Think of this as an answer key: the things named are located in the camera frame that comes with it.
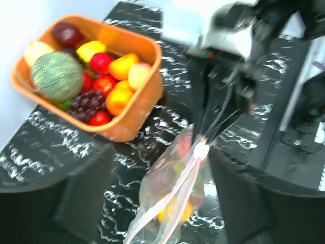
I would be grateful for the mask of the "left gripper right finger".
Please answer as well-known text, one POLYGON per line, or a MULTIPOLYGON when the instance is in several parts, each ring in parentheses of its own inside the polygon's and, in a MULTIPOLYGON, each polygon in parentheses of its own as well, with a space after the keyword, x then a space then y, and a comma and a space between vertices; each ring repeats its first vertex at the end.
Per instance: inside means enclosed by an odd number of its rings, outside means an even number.
POLYGON ((324 192, 209 151, 229 243, 324 243, 324 192))

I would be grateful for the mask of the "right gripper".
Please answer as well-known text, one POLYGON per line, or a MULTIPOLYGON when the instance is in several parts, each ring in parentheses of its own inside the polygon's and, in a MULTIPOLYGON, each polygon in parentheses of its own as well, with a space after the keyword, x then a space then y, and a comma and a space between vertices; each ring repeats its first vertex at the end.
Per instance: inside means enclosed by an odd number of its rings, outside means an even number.
POLYGON ((192 142, 203 135, 211 144, 256 105, 256 78, 247 65, 219 57, 186 56, 192 94, 192 142))

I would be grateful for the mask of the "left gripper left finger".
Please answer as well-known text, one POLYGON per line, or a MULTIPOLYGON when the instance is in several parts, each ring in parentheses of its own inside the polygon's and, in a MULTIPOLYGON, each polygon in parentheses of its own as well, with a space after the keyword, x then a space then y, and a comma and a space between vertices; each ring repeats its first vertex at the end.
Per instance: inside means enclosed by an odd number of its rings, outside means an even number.
POLYGON ((1 187, 1 243, 91 243, 112 165, 111 146, 17 187, 1 187))

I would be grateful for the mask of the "pink dotted zip bag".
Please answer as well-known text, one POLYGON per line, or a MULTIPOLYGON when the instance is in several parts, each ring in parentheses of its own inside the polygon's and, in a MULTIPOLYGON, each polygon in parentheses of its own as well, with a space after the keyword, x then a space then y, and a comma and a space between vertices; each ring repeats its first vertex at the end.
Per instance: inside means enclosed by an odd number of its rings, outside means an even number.
POLYGON ((181 225, 203 204, 210 147, 192 133, 193 126, 183 129, 143 177, 124 243, 177 243, 181 225))

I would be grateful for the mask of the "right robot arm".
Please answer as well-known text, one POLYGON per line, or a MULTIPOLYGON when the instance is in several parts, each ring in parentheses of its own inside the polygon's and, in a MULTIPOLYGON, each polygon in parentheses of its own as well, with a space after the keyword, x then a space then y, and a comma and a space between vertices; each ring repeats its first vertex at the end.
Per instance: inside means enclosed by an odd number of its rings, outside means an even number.
POLYGON ((192 142, 211 144, 254 108, 259 66, 293 13, 304 40, 324 35, 324 1, 208 1, 195 11, 184 51, 196 101, 192 142))

